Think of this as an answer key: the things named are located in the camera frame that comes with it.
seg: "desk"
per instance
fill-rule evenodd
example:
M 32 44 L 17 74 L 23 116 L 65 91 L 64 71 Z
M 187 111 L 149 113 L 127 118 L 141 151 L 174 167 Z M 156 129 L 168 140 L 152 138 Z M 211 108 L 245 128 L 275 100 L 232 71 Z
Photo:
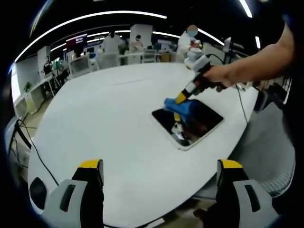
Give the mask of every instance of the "desk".
M 34 143 L 42 160 L 61 183 L 83 161 L 103 159 L 107 225 L 134 228 L 162 217 L 207 183 L 217 171 L 217 160 L 228 158 L 246 127 L 237 90 L 208 89 L 196 99 L 225 120 L 188 151 L 177 150 L 151 112 L 166 97 L 177 96 L 193 76 L 184 64 L 150 63 L 69 81 L 37 129 Z M 257 93 L 254 88 L 241 92 L 248 116 Z M 56 188 L 34 147 L 28 174 L 28 185 L 38 176 L 48 195 Z

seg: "person in white coat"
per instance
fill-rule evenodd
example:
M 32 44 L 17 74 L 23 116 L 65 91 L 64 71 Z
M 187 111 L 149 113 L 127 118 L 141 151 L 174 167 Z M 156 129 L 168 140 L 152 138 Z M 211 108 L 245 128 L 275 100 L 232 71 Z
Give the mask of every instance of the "person in white coat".
M 184 63 L 187 58 L 187 53 L 191 48 L 198 48 L 199 44 L 195 42 L 196 39 L 188 35 L 187 31 L 184 31 L 178 41 L 178 47 L 176 51 L 176 63 Z
M 114 31 L 111 31 L 109 35 L 104 39 L 102 48 L 103 52 L 106 54 L 119 54 L 119 46 L 122 40 Z

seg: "floor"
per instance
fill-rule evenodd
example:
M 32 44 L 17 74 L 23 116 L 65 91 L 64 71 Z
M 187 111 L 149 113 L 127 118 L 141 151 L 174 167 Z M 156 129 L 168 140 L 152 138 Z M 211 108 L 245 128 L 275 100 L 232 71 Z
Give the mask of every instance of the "floor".
M 24 119 L 29 134 L 24 127 L 21 129 L 28 140 L 29 135 L 30 137 L 35 137 L 39 123 L 51 101 L 52 99 L 46 100 L 38 112 L 33 115 L 28 114 Z M 16 135 L 16 139 L 18 142 L 23 143 L 18 134 Z M 193 217 L 192 211 L 197 208 L 207 209 L 213 203 L 214 201 L 209 200 L 202 201 L 190 199 L 173 212 L 164 216 L 165 223 L 159 225 L 157 228 L 202 228 L 202 222 L 198 218 Z

